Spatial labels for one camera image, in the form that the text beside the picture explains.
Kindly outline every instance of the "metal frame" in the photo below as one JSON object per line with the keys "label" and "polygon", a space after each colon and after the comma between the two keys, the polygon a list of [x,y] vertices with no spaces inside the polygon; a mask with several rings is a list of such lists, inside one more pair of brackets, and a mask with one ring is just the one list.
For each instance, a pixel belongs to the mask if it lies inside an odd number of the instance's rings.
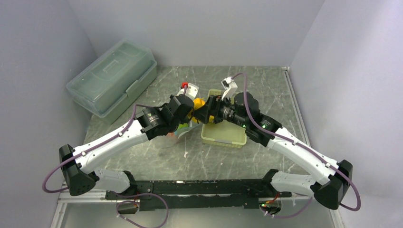
{"label": "metal frame", "polygon": [[[305,129],[304,122],[302,120],[301,112],[299,110],[299,106],[297,104],[297,100],[294,94],[294,90],[292,88],[292,84],[289,78],[289,67],[282,67],[284,79],[286,80],[288,90],[290,92],[291,101],[294,107],[294,112],[297,116],[298,125],[300,131],[302,133],[302,137],[305,140],[306,144],[310,146],[310,142],[308,139],[308,135]],[[80,196],[70,196],[68,190],[65,190],[60,193],[58,198],[58,205],[56,207],[55,215],[53,217],[50,228],[61,228],[64,215],[66,213],[67,204],[69,203],[119,203],[122,200],[106,200],[105,199],[106,191],[105,190],[91,190]],[[271,200],[272,198],[259,198],[259,201]],[[292,197],[281,198],[281,200],[292,200],[293,205],[295,204],[295,200],[298,199],[308,199],[305,196],[297,196],[293,195]],[[333,219],[334,226],[336,228],[344,228],[344,224],[338,210],[330,210],[331,217]]]}

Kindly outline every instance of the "red object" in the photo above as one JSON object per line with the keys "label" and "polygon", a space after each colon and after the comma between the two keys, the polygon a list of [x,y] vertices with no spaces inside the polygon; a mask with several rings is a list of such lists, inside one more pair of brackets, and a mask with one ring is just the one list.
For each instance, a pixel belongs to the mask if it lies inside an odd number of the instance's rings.
{"label": "red object", "polygon": [[182,82],[182,87],[181,87],[181,89],[185,88],[185,86],[189,88],[189,83],[187,83],[187,82]]}

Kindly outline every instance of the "tabletop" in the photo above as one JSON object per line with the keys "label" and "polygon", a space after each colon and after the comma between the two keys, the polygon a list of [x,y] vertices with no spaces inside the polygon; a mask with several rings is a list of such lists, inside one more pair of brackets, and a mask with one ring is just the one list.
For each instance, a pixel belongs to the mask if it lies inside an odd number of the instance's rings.
{"label": "tabletop", "polygon": [[[238,72],[248,74],[248,91],[259,102],[260,111],[279,121],[304,141],[297,120],[291,91],[280,67],[268,66],[158,66],[157,78],[135,101],[159,106],[176,94],[186,81],[199,87],[200,97],[210,89],[222,89],[221,80]],[[243,78],[235,79],[241,92]],[[122,126],[132,114],[129,107],[112,125],[93,115],[85,143]],[[169,147],[153,140],[133,146],[101,164],[101,168],[130,171],[136,180],[218,180],[262,178],[270,169],[306,174],[281,153],[247,140],[240,149],[203,144],[201,126],[196,127]]]}

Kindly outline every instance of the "gray marble surface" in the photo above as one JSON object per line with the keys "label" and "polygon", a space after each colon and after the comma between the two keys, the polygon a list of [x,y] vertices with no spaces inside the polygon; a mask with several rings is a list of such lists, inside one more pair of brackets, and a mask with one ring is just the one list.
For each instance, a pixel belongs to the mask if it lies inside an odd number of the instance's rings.
{"label": "gray marble surface", "polygon": [[[176,94],[181,82],[197,85],[201,97],[209,89],[222,89],[220,81],[237,72],[249,76],[248,91],[259,101],[260,110],[278,120],[297,138],[302,139],[292,98],[280,67],[254,66],[163,66],[158,77],[135,101],[159,106]],[[243,87],[243,78],[235,79]],[[112,125],[93,115],[85,138],[89,143],[123,125],[132,107]],[[248,140],[241,149],[203,144],[201,126],[191,130],[169,147],[153,140],[131,147],[107,160],[103,168],[130,171],[136,180],[196,180],[262,178],[270,169],[305,174],[306,172],[282,154]]]}

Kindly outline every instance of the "white wall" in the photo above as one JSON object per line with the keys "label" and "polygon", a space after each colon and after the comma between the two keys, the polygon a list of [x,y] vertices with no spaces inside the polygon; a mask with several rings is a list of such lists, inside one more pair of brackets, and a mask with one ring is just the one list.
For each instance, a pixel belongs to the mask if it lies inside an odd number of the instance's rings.
{"label": "white wall", "polygon": [[67,1],[0,2],[0,227],[50,226],[58,195],[42,180],[60,146],[82,143],[89,121],[65,85],[95,59]]}
{"label": "white wall", "polygon": [[326,0],[291,64],[313,146],[349,160],[364,194],[360,212],[341,210],[348,227],[403,225],[402,12],[397,0]]}
{"label": "white wall", "polygon": [[289,66],[324,0],[69,0],[98,55],[123,37],[162,65]]}

